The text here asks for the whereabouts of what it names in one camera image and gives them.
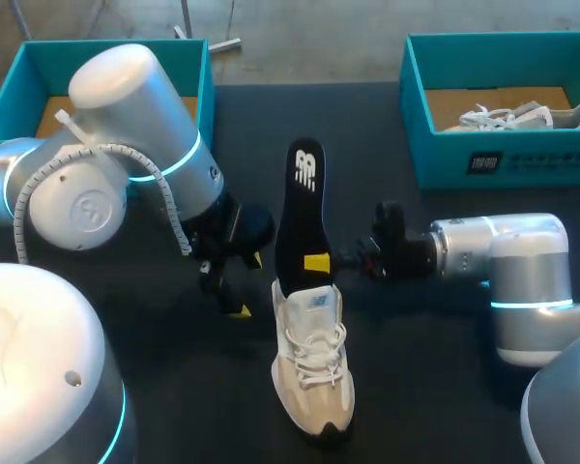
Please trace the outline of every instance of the cardboard bottom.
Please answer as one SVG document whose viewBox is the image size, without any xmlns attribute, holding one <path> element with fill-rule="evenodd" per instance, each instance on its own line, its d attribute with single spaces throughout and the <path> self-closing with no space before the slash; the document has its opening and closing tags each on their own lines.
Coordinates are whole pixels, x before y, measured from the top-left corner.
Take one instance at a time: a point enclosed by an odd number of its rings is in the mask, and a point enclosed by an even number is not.
<svg viewBox="0 0 580 464">
<path fill-rule="evenodd" d="M 477 110 L 477 104 L 488 110 L 515 109 L 528 102 L 538 102 L 550 109 L 571 109 L 563 87 L 503 87 L 494 89 L 426 90 L 427 103 L 436 131 L 459 124 L 459 117 Z"/>
<path fill-rule="evenodd" d="M 191 118 L 195 121 L 197 97 L 182 97 L 182 100 Z M 37 138 L 49 138 L 62 127 L 54 117 L 59 109 L 64 109 L 69 114 L 75 113 L 75 108 L 69 97 L 49 97 L 45 110 L 43 111 L 43 117 L 37 127 L 37 133 L 35 135 Z"/>
</svg>

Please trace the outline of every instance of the white sneaker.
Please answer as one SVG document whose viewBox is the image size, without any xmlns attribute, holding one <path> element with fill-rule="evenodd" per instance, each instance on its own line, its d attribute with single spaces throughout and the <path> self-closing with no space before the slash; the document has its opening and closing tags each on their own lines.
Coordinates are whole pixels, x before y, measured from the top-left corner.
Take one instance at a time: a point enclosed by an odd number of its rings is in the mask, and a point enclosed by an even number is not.
<svg viewBox="0 0 580 464">
<path fill-rule="evenodd" d="M 339 290 L 313 288 L 286 300 L 276 280 L 273 302 L 278 352 L 271 373 L 277 395 L 302 431 L 331 438 L 347 429 L 355 408 Z"/>
<path fill-rule="evenodd" d="M 580 129 L 580 104 L 574 109 L 551 110 L 536 101 L 517 109 L 495 109 L 477 105 L 479 111 L 460 116 L 460 125 L 445 130 L 458 131 L 515 131 L 533 129 Z"/>
</svg>

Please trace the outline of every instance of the new balance logo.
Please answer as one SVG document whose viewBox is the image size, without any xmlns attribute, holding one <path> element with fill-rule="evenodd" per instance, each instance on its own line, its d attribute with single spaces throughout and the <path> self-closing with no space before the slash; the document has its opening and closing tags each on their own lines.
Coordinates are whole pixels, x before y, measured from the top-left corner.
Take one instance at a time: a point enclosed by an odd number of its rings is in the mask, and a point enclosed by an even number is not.
<svg viewBox="0 0 580 464">
<path fill-rule="evenodd" d="M 326 295 L 322 297 L 313 297 L 311 300 L 309 300 L 309 304 L 307 306 L 308 307 L 324 306 L 326 302 L 327 302 Z"/>
<path fill-rule="evenodd" d="M 313 155 L 299 150 L 295 165 L 297 170 L 294 173 L 294 180 L 311 191 L 316 191 L 316 181 L 314 179 L 316 177 L 316 159 Z"/>
</svg>

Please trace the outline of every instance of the shoe tongue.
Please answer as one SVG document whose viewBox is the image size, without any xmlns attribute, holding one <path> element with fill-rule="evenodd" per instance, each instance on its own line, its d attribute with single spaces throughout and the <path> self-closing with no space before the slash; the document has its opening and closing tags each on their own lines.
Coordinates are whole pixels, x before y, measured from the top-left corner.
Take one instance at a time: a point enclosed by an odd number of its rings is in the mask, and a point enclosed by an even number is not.
<svg viewBox="0 0 580 464">
<path fill-rule="evenodd" d="M 288 297 L 287 329 L 303 343 L 316 331 L 335 334 L 337 297 L 331 286 L 295 292 Z"/>
<path fill-rule="evenodd" d="M 517 129 L 552 129 L 554 121 L 547 106 L 535 101 L 524 104 L 514 111 L 516 118 L 511 122 Z"/>
</svg>

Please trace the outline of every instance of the robotic arm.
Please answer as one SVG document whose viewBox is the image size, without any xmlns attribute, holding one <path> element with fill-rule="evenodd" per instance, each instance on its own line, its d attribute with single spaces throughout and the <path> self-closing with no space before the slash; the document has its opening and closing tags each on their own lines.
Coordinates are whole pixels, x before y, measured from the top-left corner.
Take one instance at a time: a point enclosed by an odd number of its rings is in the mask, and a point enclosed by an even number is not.
<svg viewBox="0 0 580 464">
<path fill-rule="evenodd" d="M 497 352 L 506 363 L 544 366 L 580 336 L 567 233 L 552 215 L 442 219 L 409 239 L 401 207 L 384 202 L 371 236 L 357 252 L 338 256 L 337 264 L 376 279 L 482 282 L 489 287 Z"/>
<path fill-rule="evenodd" d="M 125 44 L 92 58 L 73 76 L 72 117 L 47 140 L 0 145 L 0 225 L 14 225 L 20 262 L 23 224 L 58 247 L 85 250 L 107 242 L 123 222 L 127 185 L 169 220 L 181 252 L 202 263 L 201 287 L 223 312 L 249 315 L 223 269 L 240 256 L 261 267 L 258 251 L 274 235 L 271 215 L 242 205 L 157 57 Z"/>
</svg>

